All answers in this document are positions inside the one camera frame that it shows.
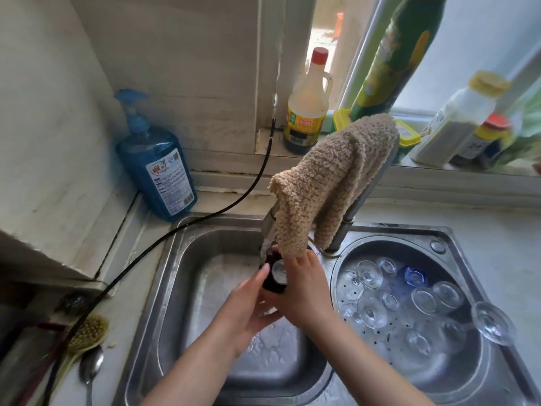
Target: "red cap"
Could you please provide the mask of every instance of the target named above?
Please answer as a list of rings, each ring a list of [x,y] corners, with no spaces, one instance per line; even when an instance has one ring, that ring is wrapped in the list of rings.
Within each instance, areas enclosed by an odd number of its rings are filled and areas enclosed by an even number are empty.
[[[312,53],[312,62],[317,65],[325,65],[329,57],[329,50],[323,47],[315,47]]]
[[[497,112],[491,113],[486,121],[483,122],[483,125],[498,130],[506,130],[511,128],[511,122],[509,119],[501,114],[498,114]]]

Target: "person's left hand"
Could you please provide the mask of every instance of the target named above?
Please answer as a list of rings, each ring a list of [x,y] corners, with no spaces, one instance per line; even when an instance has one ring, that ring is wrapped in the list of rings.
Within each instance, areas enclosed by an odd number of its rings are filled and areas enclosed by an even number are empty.
[[[211,323],[230,339],[235,357],[244,352],[255,334],[282,317],[280,312],[265,314],[273,305],[264,302],[259,293],[269,270],[269,264],[265,264],[233,289]]]

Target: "hand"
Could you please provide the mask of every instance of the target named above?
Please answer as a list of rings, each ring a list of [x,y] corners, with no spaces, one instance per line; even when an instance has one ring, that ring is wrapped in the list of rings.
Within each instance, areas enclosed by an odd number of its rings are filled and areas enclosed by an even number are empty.
[[[314,251],[300,258],[284,258],[287,287],[281,294],[261,290],[261,296],[288,321],[310,334],[335,316],[325,272]]]
[[[224,336],[231,340],[235,357],[244,352],[255,334],[282,317],[278,311],[265,315],[273,305],[263,302],[259,294],[269,270],[269,265],[264,265],[233,289],[210,324],[222,329]]]

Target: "fluffy washcloth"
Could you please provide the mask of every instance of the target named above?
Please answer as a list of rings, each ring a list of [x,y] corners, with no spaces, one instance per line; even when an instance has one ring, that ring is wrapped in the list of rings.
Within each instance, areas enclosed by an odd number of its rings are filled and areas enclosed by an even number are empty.
[[[272,177],[269,189],[280,200],[276,240],[282,256],[302,256],[313,224],[315,245],[331,244],[344,213],[383,165],[397,134],[391,116],[364,117]]]

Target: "metal spoon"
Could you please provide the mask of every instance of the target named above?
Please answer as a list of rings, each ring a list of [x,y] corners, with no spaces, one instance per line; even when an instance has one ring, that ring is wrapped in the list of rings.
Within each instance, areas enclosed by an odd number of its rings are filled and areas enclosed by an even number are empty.
[[[103,363],[103,349],[100,345],[86,351],[79,365],[79,376],[87,386],[87,406],[92,406],[92,381]]]

